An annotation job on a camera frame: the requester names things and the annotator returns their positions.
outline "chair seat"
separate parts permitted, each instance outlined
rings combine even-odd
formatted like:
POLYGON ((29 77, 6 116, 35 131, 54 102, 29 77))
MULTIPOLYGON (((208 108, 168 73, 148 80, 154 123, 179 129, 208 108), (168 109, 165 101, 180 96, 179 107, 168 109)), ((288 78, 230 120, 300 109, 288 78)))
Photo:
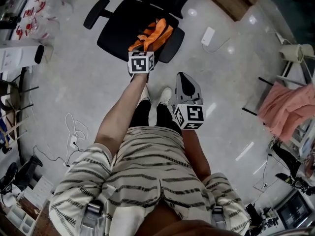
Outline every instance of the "chair seat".
POLYGON ((128 61, 128 48, 156 18, 165 18, 176 28, 178 20, 163 10, 137 0, 124 0, 115 10, 99 36, 97 45, 113 56, 128 61))

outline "white sneaker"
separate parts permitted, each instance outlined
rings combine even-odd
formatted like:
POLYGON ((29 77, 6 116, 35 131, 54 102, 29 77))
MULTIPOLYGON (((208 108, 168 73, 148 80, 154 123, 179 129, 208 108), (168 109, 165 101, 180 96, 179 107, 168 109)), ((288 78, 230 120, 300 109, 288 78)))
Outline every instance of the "white sneaker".
POLYGON ((143 101, 143 100, 150 100, 150 101, 151 101, 150 95, 149 95, 149 90, 148 90, 147 85, 145 85, 145 87, 144 87, 144 89, 143 89, 143 91, 142 91, 142 94, 141 94, 139 103, 140 103, 141 101, 143 101))
POLYGON ((161 94, 161 98, 159 99, 158 104, 163 104, 166 105, 168 104, 169 100, 172 97, 172 89, 167 87, 163 90, 162 94, 161 94))

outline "black shoe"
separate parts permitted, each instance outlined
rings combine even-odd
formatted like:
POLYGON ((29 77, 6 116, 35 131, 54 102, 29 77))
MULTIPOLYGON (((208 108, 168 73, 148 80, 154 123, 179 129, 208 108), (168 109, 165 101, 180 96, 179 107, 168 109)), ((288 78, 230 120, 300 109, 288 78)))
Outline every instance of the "black shoe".
POLYGON ((43 163, 37 158, 37 156, 31 157, 32 163, 39 165, 40 167, 43 167, 43 163))

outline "white box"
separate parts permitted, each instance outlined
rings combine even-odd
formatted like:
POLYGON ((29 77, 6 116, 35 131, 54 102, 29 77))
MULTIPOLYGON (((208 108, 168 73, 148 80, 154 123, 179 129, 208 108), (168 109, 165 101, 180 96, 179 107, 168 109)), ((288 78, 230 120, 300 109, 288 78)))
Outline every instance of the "white box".
POLYGON ((42 209, 46 199, 49 198, 52 189, 53 184, 42 176, 33 190, 29 187, 25 189, 24 197, 38 209, 42 209))
POLYGON ((211 27, 208 27, 205 34, 203 35, 201 43, 208 46, 215 32, 216 31, 214 29, 212 29, 211 27))
POLYGON ((178 104, 174 114, 181 129, 198 129, 205 119, 202 105, 178 104))
POLYGON ((24 210, 18 208, 16 205, 13 205, 6 217, 13 225, 15 225, 15 227, 24 233, 24 235, 32 235, 36 221, 24 210))
POLYGON ((40 64, 45 46, 33 39, 7 40, 0 43, 0 72, 40 64))
POLYGON ((154 68, 154 52, 129 52, 130 74, 149 73, 154 68))

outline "fabric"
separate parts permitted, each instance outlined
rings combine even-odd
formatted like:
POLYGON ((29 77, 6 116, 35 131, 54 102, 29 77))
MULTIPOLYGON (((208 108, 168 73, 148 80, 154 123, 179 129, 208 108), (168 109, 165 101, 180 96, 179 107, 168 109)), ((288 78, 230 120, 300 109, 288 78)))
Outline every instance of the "fabric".
POLYGON ((166 22, 165 18, 157 20, 156 24, 154 22, 149 24, 144 32, 138 35, 138 40, 128 50, 132 52, 135 48, 143 46, 145 52, 155 52, 166 43, 172 32, 173 27, 166 22))
POLYGON ((129 128, 112 159, 94 144, 73 163, 50 203, 50 218, 62 236, 78 235, 86 205, 105 204, 104 235, 133 236, 163 199, 182 220, 212 223, 223 207, 227 229, 245 234, 249 221, 241 199, 223 174, 199 181, 185 157, 183 138, 164 127, 129 128))
POLYGON ((315 114, 313 84, 291 90, 275 82, 258 111, 269 131, 288 142, 296 129, 315 114))
MULTIPOLYGON (((149 127, 149 113, 151 109, 151 101, 143 100, 137 106, 129 127, 149 127)), ((157 127, 165 127, 174 130, 182 135, 182 131, 176 122, 173 121, 172 114, 167 106, 158 104, 157 106, 157 127)))

